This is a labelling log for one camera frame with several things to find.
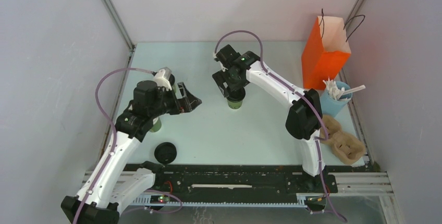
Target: black bag handle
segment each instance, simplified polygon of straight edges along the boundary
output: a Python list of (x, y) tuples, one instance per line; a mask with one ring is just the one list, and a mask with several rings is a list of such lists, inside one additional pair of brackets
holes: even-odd
[(356, 16), (354, 16), (354, 17), (348, 19), (348, 21), (344, 24), (344, 28), (343, 28), (342, 30), (344, 30), (345, 27), (347, 26), (347, 24), (348, 24), (351, 20), (355, 19), (356, 17), (363, 17), (363, 18), (362, 18), (361, 22), (358, 24), (358, 26), (356, 26), (356, 28), (355, 28), (355, 29), (350, 33), (350, 35), (347, 37), (346, 42), (348, 41), (348, 38), (351, 37), (351, 35), (352, 35), (352, 34), (353, 34), (353, 33), (359, 28), (359, 26), (361, 26), (362, 22), (365, 20), (365, 15), (356, 15)]
[(321, 23), (322, 23), (322, 35), (321, 35), (321, 39), (322, 39), (322, 37), (324, 36), (324, 27), (325, 27), (325, 22), (324, 22), (324, 9), (323, 9), (323, 8), (321, 9), (321, 15), (322, 15), (322, 19), (321, 19), (321, 21), (319, 22), (319, 26), (321, 26)]

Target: purple cable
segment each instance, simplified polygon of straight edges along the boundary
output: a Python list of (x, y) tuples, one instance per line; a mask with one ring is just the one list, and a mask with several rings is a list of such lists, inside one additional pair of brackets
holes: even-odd
[[(117, 129), (115, 128), (114, 122), (112, 121), (112, 119), (110, 118), (110, 116), (106, 113), (106, 111), (104, 111), (103, 107), (100, 104), (100, 100), (98, 98), (98, 91), (101, 87), (101, 84), (104, 82), (104, 80), (106, 80), (108, 77), (110, 77), (111, 75), (118, 73), (118, 72), (122, 72), (122, 71), (126, 71), (126, 70), (136, 70), (136, 71), (141, 71), (141, 72), (145, 72), (145, 73), (149, 73), (152, 74), (153, 72), (150, 70), (145, 70), (145, 69), (138, 69), (138, 68), (122, 68), (122, 69), (117, 69), (114, 70), (110, 73), (108, 73), (107, 75), (105, 75), (100, 82), (98, 83), (96, 89), (95, 89), (95, 101), (97, 103), (98, 109), (100, 109), (101, 114), (103, 114), (104, 118), (106, 118), (106, 120), (109, 122), (110, 124), (110, 128), (112, 129), (112, 136), (113, 136), (113, 140), (112, 140), (112, 146), (110, 148), (110, 152), (113, 152), (115, 150), (115, 144), (117, 143)], [(88, 188), (88, 191), (93, 190), (96, 182), (98, 181), (98, 179), (100, 178), (101, 174), (103, 173), (104, 168), (107, 166), (107, 164), (109, 163), (109, 160), (111, 158), (110, 154), (107, 154), (106, 159), (103, 162), (103, 165), (100, 167), (100, 169), (98, 170), (97, 175), (95, 176), (94, 180), (92, 181), (91, 185)], [(80, 206), (77, 209), (77, 212), (75, 213), (75, 216), (73, 218), (73, 222), (72, 224), (77, 224), (78, 218), (80, 217), (80, 213), (81, 210), (83, 209), (84, 204), (86, 203), (87, 199), (89, 197), (89, 192), (86, 191), (86, 194), (83, 197), (83, 200), (80, 203)]]
[(152, 193), (157, 193), (157, 194), (169, 196), (171, 198), (176, 199), (178, 201), (178, 203), (180, 204), (180, 206), (177, 209), (171, 210), (171, 211), (158, 211), (158, 210), (150, 209), (148, 207), (136, 207), (136, 208), (132, 208), (132, 209), (129, 209), (129, 210), (123, 212), (121, 215), (126, 215), (130, 212), (137, 211), (137, 210), (149, 210), (149, 211), (152, 211), (152, 212), (155, 212), (158, 214), (172, 214), (172, 213), (178, 212), (182, 209), (182, 201), (178, 197), (174, 196), (173, 194), (169, 194), (166, 192), (161, 192), (161, 191), (157, 191), (157, 190), (153, 190), (153, 189), (148, 189), (145, 192), (152, 192)]
[(348, 220), (346, 219), (346, 217), (344, 217), (344, 215), (342, 215), (342, 214), (340, 214), (339, 212), (337, 212), (336, 209), (335, 209), (335, 207), (333, 206), (332, 201), (330, 200), (330, 197), (329, 197), (328, 194), (327, 194), (327, 188), (326, 188), (326, 186), (325, 186), (324, 175), (322, 174), (322, 169), (321, 169), (321, 168), (322, 168), (322, 154), (321, 154), (321, 146), (320, 146), (320, 144), (319, 144), (319, 139), (321, 139), (321, 140), (328, 140), (328, 131), (327, 131), (327, 128), (325, 127), (324, 122), (323, 122), (322, 119), (321, 119), (321, 116), (319, 115), (318, 111), (316, 111), (315, 107), (310, 103), (310, 101), (309, 101), (307, 98), (305, 98), (301, 93), (299, 93), (299, 92), (297, 92), (297, 91), (295, 92), (295, 91), (294, 91), (294, 88), (292, 88), (290, 85), (288, 85), (288, 84), (287, 84), (286, 82), (284, 82), (282, 79), (280, 79), (280, 78), (277, 77), (276, 75), (274, 75), (274, 74), (268, 72), (267, 68), (264, 66), (264, 59), (263, 59), (263, 44), (262, 44), (262, 42), (261, 42), (261, 39), (260, 39), (255, 33), (250, 32), (250, 31), (247, 31), (247, 30), (235, 30), (235, 31), (229, 32), (229, 33), (223, 35), (223, 37), (221, 37), (221, 38), (218, 40), (218, 43), (216, 43), (216, 46), (215, 46), (215, 53), (217, 52), (218, 47), (219, 47), (219, 44), (221, 43), (221, 41), (222, 41), (224, 38), (226, 38), (227, 36), (232, 35), (232, 34), (235, 34), (235, 33), (247, 33), (247, 34), (250, 34), (250, 35), (254, 36), (254, 37), (258, 40), (258, 42), (259, 42), (259, 44), (260, 44), (260, 48), (261, 48), (261, 52), (260, 52), (260, 63), (261, 63), (261, 68), (265, 71), (265, 73), (266, 73), (267, 75), (271, 76), (271, 77), (274, 78), (276, 81), (278, 81), (279, 83), (281, 83), (282, 85), (284, 85), (286, 88), (288, 88), (291, 92), (294, 92), (297, 96), (299, 96), (301, 99), (303, 99), (303, 100), (305, 101), (305, 103), (307, 103), (307, 105), (311, 108), (311, 110), (313, 111), (313, 113), (315, 114), (315, 116), (317, 117), (319, 123), (321, 124), (322, 129), (324, 130), (324, 134), (325, 134), (325, 138), (324, 138), (324, 139), (322, 139), (322, 138), (320, 138), (320, 137), (318, 136), (318, 137), (316, 137), (316, 141), (315, 141), (315, 143), (316, 143), (316, 149), (317, 149), (317, 152), (318, 152), (318, 159), (319, 159), (319, 161), (318, 161), (318, 163), (319, 163), (319, 170), (320, 170), (319, 174), (320, 174), (320, 178), (321, 178), (322, 187), (323, 187), (324, 192), (325, 192), (325, 197), (327, 198), (328, 203), (330, 204), (330, 207), (331, 207), (332, 211), (330, 211), (330, 210), (326, 210), (326, 211), (324, 211), (324, 212), (322, 212), (322, 211), (316, 211), (316, 212), (312, 212), (312, 211), (310, 211), (310, 212), (311, 212), (312, 214), (334, 213), (334, 214), (339, 218), (339, 220), (341, 220), (341, 221), (344, 222), (344, 223), (347, 223)]

